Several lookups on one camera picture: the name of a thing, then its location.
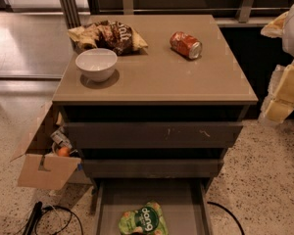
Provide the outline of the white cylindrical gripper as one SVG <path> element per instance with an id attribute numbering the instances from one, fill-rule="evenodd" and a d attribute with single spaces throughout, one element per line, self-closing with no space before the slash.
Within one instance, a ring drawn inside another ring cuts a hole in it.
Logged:
<path id="1" fill-rule="evenodd" d="M 281 38 L 288 13 L 285 12 L 266 24 L 261 35 Z M 294 111 L 294 61 L 284 67 L 277 65 L 272 73 L 268 96 L 264 101 L 264 117 L 270 121 L 283 123 Z"/>

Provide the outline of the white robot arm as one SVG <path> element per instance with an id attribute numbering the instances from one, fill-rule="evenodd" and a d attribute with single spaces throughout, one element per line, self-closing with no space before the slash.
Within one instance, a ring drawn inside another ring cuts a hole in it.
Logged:
<path id="1" fill-rule="evenodd" d="M 282 50 L 294 58 L 294 4 L 268 23 L 261 35 L 282 39 Z M 294 60 L 286 67 L 277 65 L 273 71 L 260 119 L 271 123 L 283 123 L 294 111 Z"/>

